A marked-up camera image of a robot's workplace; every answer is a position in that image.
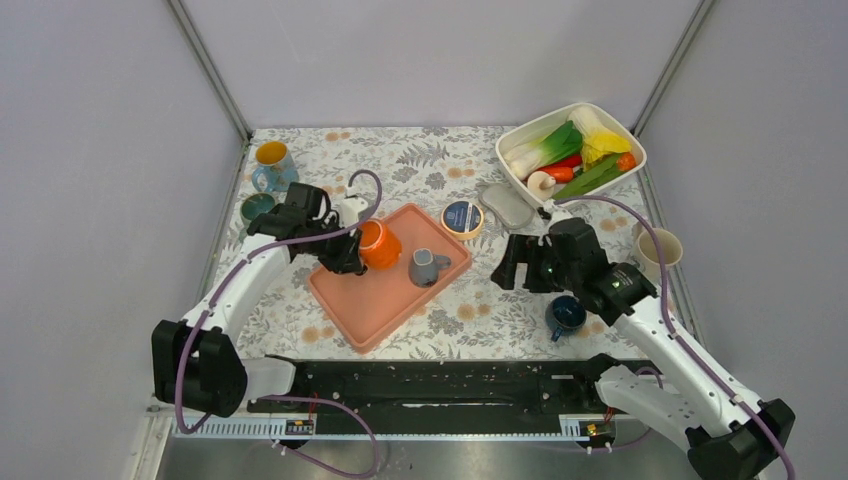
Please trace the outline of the orange mug black handle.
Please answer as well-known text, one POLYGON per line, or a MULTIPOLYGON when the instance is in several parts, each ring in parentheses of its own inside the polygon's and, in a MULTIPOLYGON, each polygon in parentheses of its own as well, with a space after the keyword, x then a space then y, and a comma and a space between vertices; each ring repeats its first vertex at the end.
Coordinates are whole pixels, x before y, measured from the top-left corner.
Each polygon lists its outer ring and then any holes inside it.
POLYGON ((359 255, 369 270, 393 268, 402 254, 402 244, 393 231, 381 220, 370 219, 359 230, 359 255))

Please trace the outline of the dark blue small mug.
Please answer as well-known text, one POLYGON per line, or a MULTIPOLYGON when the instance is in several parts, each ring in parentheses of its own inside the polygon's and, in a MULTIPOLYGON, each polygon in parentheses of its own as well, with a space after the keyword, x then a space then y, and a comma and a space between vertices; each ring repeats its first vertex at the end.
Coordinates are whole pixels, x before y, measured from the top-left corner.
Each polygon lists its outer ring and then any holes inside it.
POLYGON ((573 296, 556 297, 545 311, 545 322, 552 342, 575 335, 585 325, 586 319, 587 311, 573 296))

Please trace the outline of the grey small mug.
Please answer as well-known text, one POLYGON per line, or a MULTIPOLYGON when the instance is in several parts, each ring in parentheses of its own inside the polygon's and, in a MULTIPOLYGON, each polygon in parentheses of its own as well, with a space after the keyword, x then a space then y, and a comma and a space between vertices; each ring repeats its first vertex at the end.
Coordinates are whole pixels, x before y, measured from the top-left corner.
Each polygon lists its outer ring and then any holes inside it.
POLYGON ((452 261, 448 256, 433 253, 428 248, 420 248, 412 253, 408 266, 408 277, 419 288, 434 286, 442 271, 450 268, 452 261))

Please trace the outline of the teal green round mug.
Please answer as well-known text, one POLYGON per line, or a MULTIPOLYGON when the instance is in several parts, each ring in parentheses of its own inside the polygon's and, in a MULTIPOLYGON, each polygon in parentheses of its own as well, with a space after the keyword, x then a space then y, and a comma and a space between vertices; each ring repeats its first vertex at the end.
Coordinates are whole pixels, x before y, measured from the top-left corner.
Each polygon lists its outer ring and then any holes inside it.
POLYGON ((255 193, 248 196, 239 208, 242 228, 238 240, 243 242, 251 222, 263 213, 268 213, 277 203, 276 198, 269 193, 255 193))

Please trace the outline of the light blue butterfly mug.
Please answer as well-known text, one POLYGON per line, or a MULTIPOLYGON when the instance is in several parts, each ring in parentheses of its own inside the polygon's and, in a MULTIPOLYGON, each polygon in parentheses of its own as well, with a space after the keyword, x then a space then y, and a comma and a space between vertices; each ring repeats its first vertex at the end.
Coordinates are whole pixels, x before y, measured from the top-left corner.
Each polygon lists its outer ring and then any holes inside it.
POLYGON ((258 162, 251 182, 261 193, 286 192, 299 174, 288 146, 279 141, 264 143, 255 152, 258 162))

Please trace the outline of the cream floral tall mug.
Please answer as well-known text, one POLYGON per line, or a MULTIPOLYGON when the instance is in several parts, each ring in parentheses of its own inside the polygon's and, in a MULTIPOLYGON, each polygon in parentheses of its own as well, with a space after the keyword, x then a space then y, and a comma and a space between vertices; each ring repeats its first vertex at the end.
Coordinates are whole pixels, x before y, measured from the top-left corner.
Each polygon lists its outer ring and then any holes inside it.
POLYGON ((681 241, 663 228, 646 228, 637 223, 632 228, 632 240, 630 258, 641 267, 659 267, 660 259, 666 267, 673 267, 684 255, 681 241))

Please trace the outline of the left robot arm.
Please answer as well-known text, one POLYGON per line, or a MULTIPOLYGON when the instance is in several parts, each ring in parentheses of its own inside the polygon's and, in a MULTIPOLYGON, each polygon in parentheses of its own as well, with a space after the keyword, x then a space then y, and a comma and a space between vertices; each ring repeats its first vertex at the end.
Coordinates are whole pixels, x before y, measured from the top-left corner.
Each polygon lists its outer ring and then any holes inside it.
POLYGON ((162 320, 151 336, 157 400, 204 414, 231 416, 245 401, 271 396, 288 411, 309 401, 310 385, 291 360, 243 360, 235 342, 270 285, 298 256, 312 256, 336 274, 362 275, 359 225, 369 202, 347 194, 333 206, 328 194, 292 184, 283 202, 247 227, 229 272, 179 321, 162 320))

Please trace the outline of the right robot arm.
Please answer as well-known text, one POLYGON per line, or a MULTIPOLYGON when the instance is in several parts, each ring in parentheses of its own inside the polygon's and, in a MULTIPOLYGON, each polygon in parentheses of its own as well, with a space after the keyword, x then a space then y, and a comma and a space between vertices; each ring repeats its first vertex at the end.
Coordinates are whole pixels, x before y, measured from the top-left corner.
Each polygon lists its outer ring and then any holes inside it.
POLYGON ((527 268, 524 289, 571 292, 647 354, 672 385, 665 390, 598 354, 573 386, 583 410, 607 405, 637 418, 683 450, 702 479, 753 479, 787 459, 791 408, 781 399, 764 401, 735 380, 680 327, 666 296, 637 267, 609 261, 584 220, 560 220, 543 236, 510 235, 492 281, 514 289, 519 265, 527 268))

